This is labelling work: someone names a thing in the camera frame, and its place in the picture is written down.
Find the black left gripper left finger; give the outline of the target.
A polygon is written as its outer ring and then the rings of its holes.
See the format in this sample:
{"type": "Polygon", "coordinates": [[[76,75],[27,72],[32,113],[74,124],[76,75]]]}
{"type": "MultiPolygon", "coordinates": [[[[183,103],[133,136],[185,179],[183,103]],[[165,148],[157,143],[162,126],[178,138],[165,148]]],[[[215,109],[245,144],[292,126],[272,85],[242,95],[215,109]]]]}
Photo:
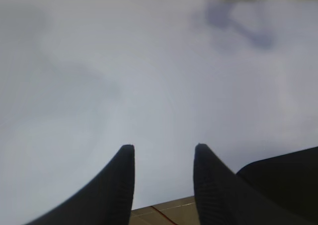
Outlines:
{"type": "Polygon", "coordinates": [[[32,225],[127,225],[135,187],[135,149],[124,145],[83,188],[32,225]]]}

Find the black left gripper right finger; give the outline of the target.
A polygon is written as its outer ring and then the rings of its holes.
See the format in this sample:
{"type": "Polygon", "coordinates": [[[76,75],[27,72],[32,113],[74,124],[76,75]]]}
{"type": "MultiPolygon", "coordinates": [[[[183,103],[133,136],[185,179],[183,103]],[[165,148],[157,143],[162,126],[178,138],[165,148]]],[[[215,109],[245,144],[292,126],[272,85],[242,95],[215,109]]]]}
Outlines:
{"type": "Polygon", "coordinates": [[[202,225],[309,225],[236,176],[206,144],[195,147],[194,198],[202,225]]]}

